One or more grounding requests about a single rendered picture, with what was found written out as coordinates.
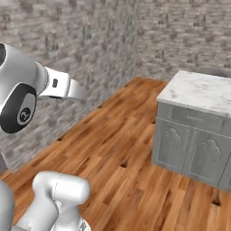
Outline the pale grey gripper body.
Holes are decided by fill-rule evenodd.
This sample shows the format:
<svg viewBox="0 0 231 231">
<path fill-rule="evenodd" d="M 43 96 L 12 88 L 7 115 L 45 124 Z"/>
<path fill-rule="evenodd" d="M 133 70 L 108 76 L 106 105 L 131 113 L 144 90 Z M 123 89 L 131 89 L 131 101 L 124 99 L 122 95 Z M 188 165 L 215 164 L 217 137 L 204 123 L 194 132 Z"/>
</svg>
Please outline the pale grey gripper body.
<svg viewBox="0 0 231 231">
<path fill-rule="evenodd" d="M 71 79 L 69 82 L 67 97 L 77 100 L 85 100 L 86 90 L 75 79 Z"/>
</svg>

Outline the grey carved cabinet door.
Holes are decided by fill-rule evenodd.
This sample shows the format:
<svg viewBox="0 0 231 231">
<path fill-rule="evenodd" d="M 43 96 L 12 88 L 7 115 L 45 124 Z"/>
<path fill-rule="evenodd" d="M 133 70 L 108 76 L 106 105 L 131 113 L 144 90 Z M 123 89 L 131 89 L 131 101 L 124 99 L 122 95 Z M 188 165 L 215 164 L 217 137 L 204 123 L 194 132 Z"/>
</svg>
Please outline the grey carved cabinet door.
<svg viewBox="0 0 231 231">
<path fill-rule="evenodd" d="M 181 173 L 189 146 L 191 129 L 157 118 L 153 137 L 152 163 Z"/>
<path fill-rule="evenodd" d="M 195 129 L 184 166 L 184 174 L 216 187 L 231 154 L 231 138 Z"/>
<path fill-rule="evenodd" d="M 219 183 L 219 188 L 225 191 L 231 191 L 231 167 L 227 166 Z"/>
</svg>

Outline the grey island cabinet marble top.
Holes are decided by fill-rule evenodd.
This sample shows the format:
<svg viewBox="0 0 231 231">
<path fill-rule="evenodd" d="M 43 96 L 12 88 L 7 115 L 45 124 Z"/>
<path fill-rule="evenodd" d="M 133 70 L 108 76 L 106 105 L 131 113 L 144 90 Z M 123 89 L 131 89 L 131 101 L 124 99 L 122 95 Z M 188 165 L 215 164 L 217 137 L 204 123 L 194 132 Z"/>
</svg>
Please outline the grey island cabinet marble top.
<svg viewBox="0 0 231 231">
<path fill-rule="evenodd" d="M 224 136 L 231 138 L 231 79 L 229 78 L 181 70 L 163 89 L 157 97 L 157 102 L 222 116 L 226 120 L 226 127 L 229 132 L 229 135 Z M 192 132 L 198 128 L 191 126 L 189 128 L 191 129 L 190 145 Z M 180 173 L 182 175 L 185 175 L 184 166 L 187 153 L 188 150 Z M 231 154 L 227 160 L 227 166 L 231 167 Z"/>
</svg>

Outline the grey drawer front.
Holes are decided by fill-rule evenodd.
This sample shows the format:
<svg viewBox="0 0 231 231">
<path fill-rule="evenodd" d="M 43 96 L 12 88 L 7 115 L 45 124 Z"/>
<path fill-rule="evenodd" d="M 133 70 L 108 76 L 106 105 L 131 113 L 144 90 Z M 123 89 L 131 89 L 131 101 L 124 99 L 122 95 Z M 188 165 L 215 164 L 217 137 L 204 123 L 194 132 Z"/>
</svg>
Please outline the grey drawer front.
<svg viewBox="0 0 231 231">
<path fill-rule="evenodd" d="M 211 115 L 186 107 L 158 103 L 157 117 L 211 133 L 229 135 L 226 120 L 222 116 Z"/>
</svg>

